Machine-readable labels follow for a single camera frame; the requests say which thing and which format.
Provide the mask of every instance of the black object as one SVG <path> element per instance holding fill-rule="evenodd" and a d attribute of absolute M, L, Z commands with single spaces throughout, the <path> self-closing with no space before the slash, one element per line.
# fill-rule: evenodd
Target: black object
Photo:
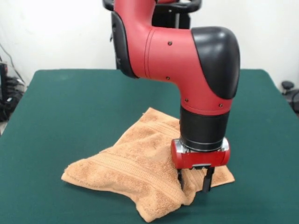
<path fill-rule="evenodd" d="M 204 183 L 202 186 L 202 191 L 204 193 L 208 193 L 211 190 L 212 177 L 214 171 L 215 171 L 215 167 L 209 167 L 206 171 L 206 176 L 204 178 Z"/>
<path fill-rule="evenodd" d="M 0 122 L 4 122 L 9 120 L 24 92 L 20 90 L 23 84 L 17 78 L 7 76 L 7 65 L 4 63 L 0 63 L 0 76 Z"/>
<path fill-rule="evenodd" d="M 240 51 L 235 35 L 223 27 L 193 28 L 191 32 L 209 87 L 218 97 L 232 99 L 240 75 Z"/>
<path fill-rule="evenodd" d="M 116 67 L 120 69 L 123 74 L 130 78 L 138 78 L 131 67 L 126 30 L 123 25 L 121 17 L 117 12 L 111 13 L 112 19 L 112 37 L 114 38 L 114 49 L 116 57 Z"/>
<path fill-rule="evenodd" d="M 283 81 L 281 85 L 284 89 L 284 98 L 286 99 L 290 107 L 294 110 L 294 112 L 299 113 L 299 89 L 292 90 L 295 85 L 290 81 Z"/>
<path fill-rule="evenodd" d="M 229 113 L 217 116 L 199 115 L 181 106 L 180 139 L 182 143 L 193 151 L 218 150 L 222 145 L 228 117 Z"/>

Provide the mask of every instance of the green tablecloth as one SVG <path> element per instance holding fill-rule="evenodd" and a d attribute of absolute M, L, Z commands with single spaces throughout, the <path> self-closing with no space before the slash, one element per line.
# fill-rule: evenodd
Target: green tablecloth
<path fill-rule="evenodd" d="M 172 84 L 114 70 L 38 71 L 0 138 L 1 224 L 144 223 L 134 203 L 60 180 L 111 146 L 148 107 L 179 116 Z M 242 70 L 230 114 L 235 183 L 154 223 L 297 223 L 299 121 L 262 70 Z"/>

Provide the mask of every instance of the green table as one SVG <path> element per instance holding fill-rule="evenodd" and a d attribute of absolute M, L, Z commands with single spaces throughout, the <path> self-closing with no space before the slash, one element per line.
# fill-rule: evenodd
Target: green table
<path fill-rule="evenodd" d="M 172 84 L 115 70 L 42 70 L 0 138 L 1 224 L 144 223 L 134 203 L 60 180 L 111 146 L 148 107 L 179 116 Z M 236 182 L 154 223 L 297 223 L 299 121 L 262 70 L 242 70 L 227 137 Z"/>

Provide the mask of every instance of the black cylindrical joint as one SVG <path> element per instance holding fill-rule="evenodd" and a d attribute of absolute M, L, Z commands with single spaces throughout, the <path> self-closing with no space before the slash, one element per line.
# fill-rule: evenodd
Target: black cylindrical joint
<path fill-rule="evenodd" d="M 194 151 L 214 151 L 221 147 L 229 112 L 216 116 L 192 113 L 181 107 L 181 142 Z"/>

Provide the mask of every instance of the towel fold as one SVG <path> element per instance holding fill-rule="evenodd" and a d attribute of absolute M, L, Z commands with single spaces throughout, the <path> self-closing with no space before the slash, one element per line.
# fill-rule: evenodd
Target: towel fold
<path fill-rule="evenodd" d="M 170 142 L 180 136 L 179 120 L 149 108 L 110 148 L 70 164 L 61 179 L 70 184 L 129 197 L 140 216 L 151 222 L 202 190 L 206 170 L 183 170 L 181 189 L 171 160 Z M 212 187 L 234 182 L 226 166 L 216 167 Z"/>

